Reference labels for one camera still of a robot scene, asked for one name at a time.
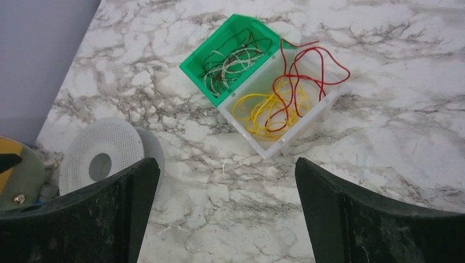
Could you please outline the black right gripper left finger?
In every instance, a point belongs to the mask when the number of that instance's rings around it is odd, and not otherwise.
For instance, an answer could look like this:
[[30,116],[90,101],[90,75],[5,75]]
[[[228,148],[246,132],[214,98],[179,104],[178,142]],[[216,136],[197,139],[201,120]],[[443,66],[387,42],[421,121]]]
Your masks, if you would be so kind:
[[48,202],[1,212],[1,262],[137,262],[160,168],[144,158]]

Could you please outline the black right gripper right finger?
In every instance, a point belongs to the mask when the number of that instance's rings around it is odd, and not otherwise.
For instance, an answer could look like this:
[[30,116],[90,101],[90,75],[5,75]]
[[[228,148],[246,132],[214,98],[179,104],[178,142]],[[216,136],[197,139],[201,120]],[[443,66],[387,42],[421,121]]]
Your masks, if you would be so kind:
[[316,262],[464,262],[464,214],[380,195],[303,157],[294,174]]

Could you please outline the white perforated cable spool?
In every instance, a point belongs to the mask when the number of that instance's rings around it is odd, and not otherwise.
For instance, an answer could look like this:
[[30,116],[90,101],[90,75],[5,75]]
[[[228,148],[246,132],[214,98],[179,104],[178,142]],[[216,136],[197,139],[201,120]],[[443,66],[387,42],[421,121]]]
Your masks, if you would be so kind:
[[83,129],[64,154],[59,171],[59,193],[66,195],[106,179],[143,158],[160,167],[158,186],[165,175],[165,155],[158,138],[122,118],[106,117]]

